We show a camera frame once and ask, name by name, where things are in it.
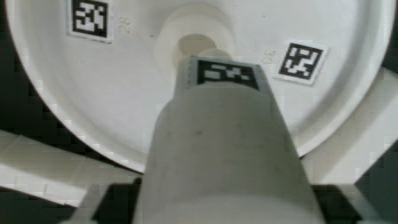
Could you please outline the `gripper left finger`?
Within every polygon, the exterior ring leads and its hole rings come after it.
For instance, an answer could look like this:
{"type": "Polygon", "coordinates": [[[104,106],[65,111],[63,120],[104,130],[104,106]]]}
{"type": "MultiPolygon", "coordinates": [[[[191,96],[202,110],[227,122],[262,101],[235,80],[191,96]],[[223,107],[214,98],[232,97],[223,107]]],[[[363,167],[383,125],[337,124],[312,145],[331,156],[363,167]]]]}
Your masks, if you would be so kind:
{"type": "Polygon", "coordinates": [[[59,224],[132,224],[141,184],[93,185],[72,218],[59,224]]]}

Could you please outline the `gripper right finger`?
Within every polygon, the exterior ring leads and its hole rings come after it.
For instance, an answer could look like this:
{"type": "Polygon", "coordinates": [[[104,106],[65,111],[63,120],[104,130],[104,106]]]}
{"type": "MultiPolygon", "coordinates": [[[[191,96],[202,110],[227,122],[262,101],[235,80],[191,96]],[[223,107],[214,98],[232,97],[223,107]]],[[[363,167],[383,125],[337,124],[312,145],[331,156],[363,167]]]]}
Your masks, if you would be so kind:
{"type": "Polygon", "coordinates": [[[386,224],[354,185],[315,184],[314,192],[328,224],[386,224]]]}

